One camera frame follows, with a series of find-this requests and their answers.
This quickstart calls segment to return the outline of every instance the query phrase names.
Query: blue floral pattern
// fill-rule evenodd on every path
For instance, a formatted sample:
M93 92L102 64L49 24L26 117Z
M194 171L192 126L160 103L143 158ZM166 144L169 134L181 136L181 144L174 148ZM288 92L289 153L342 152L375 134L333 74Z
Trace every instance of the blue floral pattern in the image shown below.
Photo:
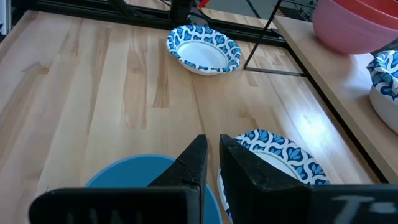
M225 54L227 60L227 67L225 68L208 68L195 63L188 62L181 58L177 53L178 47L185 42L195 41L211 44L220 49ZM241 59L241 49L236 42L225 36L224 34L210 29L209 27L202 27L196 25L185 25L174 28L170 31L167 37L166 47L169 52L176 57L182 64L188 65L201 73L217 74L235 71L239 68Z
M260 129L236 136L235 140L257 155L267 154L278 158L281 162L287 164L294 173L296 179L304 184L330 184L322 167L307 151L304 151L292 140ZM221 170L219 170L217 182L221 203L229 218L232 220L225 196L223 179L221 178Z
M367 69L375 89L398 105L398 51L378 53Z

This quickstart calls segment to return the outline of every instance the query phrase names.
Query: wooden tabletop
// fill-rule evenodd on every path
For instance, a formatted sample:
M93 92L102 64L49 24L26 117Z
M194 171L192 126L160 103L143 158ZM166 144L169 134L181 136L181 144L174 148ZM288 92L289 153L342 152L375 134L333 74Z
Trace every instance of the wooden tabletop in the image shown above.
M266 129L310 152L332 183L378 181L306 78L196 75L167 52L168 33L24 15L0 45L0 223L23 223L38 194L84 186L119 159L177 157L198 134L208 137L207 181L221 209L221 133ZM251 48L238 44L244 63ZM263 65L295 67L279 48L259 52Z
M274 23L326 97L389 182L398 183L398 135L369 100L371 54L340 55L322 46L309 22L275 17Z

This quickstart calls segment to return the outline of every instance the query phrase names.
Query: pink bowl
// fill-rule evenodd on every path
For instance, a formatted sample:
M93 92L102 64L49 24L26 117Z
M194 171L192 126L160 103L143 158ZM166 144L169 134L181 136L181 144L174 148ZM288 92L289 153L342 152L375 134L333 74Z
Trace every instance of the pink bowl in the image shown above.
M350 12L362 18L398 29L398 1L395 0L333 0Z
M319 0L313 29L324 45L341 54L372 52L398 37L398 30L367 21L333 0Z

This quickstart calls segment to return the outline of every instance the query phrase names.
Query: black metal frame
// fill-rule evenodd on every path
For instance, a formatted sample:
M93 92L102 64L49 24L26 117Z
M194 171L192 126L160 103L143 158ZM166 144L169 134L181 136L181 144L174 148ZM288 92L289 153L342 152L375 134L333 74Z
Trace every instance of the black metal frame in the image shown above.
M272 20L274 20L276 12L277 12L278 8L280 7L280 5L282 4L282 2L288 2L288 3L292 3L292 4L298 4L300 6L314 8L313 6L309 6L309 5L306 5L306 4L300 4L300 3L297 3L297 2L293 2L293 1L278 0L278 2L276 3L276 5L274 7L274 10L271 13L271 16L269 17L269 19L267 21L266 26L263 28L263 30L262 30L262 32L261 32L261 34L259 36L259 40L261 40L266 35L266 32L269 30L269 26L270 26ZM280 74L280 75L306 76L305 67L302 66L300 60L298 60L297 56L295 55L295 53L293 52L293 50L290 47L286 47L286 49L289 51L290 54L294 55L294 59L298 63L298 65L301 68L301 70L303 71L303 73L285 72L285 71L280 71L280 70L269 70L269 69L265 69L265 68L248 67L248 64L249 64L250 60L252 59L252 57L253 57L256 49L258 48L259 44L260 44L260 41L257 41L256 44L254 45L253 49L251 50L251 52L249 54L249 57L246 59L246 62L243 65L243 69L245 69L247 71L253 71L253 72L266 72L266 73L275 73L275 74Z
M251 50L251 53L247 58L246 63L244 64L245 70L307 77L310 80L311 84L315 87L316 91L320 94L322 100L329 107L332 114L337 118L346 133L348 133L348 136L354 142L355 146L359 149L360 153L364 156L367 163L371 166L372 170L375 172L380 181L387 182L387 179L383 176L381 171L371 160L369 155L363 149L362 145L360 145L359 141L355 138L354 134L349 130L343 119L334 109L328 98L323 94L320 87L310 76L307 69L303 66L303 64L296 56L295 52L290 48L285 39L276 30L268 29L276 14L276 11L278 10L282 2L299 4L301 6L313 8L313 6L300 4L289 0L278 0L272 12L272 15L268 19L268 22L263 29L254 26L247 26L233 22L212 19L201 11L199 11L200 15L196 13L192 14L203 19L203 21L207 22L207 25L212 29L224 33L234 40L242 40L245 42L255 43L254 48ZM170 20L169 11L151 9L140 6L132 6L126 4L124 0L15 0L13 2L13 6L16 7L19 11L31 9L35 11L51 12L68 16L84 17L89 19L117 22L134 26L151 27L156 29L170 30L174 27L181 25L176 24ZM280 70L248 67L248 63L259 44L272 45L287 49L303 72L295 73Z

